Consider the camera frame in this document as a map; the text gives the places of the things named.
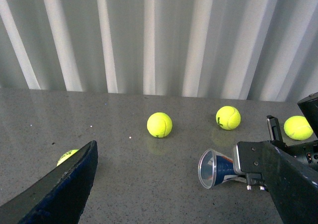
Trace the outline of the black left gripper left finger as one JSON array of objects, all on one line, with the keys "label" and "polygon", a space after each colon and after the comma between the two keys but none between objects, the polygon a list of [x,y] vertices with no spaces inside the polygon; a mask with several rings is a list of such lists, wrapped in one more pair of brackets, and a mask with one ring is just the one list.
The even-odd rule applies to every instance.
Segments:
[{"label": "black left gripper left finger", "polygon": [[0,208],[2,224],[77,224],[90,195],[98,164],[91,141]]}]

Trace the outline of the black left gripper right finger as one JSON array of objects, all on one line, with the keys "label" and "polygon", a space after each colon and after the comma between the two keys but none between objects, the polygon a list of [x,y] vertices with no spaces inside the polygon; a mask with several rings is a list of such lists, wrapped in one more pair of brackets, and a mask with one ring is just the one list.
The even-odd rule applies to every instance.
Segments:
[{"label": "black left gripper right finger", "polygon": [[318,222],[318,172],[262,142],[262,177],[285,224]]}]

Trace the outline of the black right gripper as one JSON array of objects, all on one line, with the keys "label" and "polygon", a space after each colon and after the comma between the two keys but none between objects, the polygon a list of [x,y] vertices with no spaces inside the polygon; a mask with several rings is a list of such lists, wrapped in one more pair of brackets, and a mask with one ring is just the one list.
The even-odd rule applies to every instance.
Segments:
[{"label": "black right gripper", "polygon": [[[289,154],[302,164],[308,165],[317,171],[318,169],[318,142],[305,142],[302,144],[288,146],[283,142],[279,121],[276,117],[267,116],[267,125],[270,134],[270,142]],[[292,116],[288,118],[283,126],[285,134],[297,141],[304,141],[313,134],[313,130],[304,116]]]}]

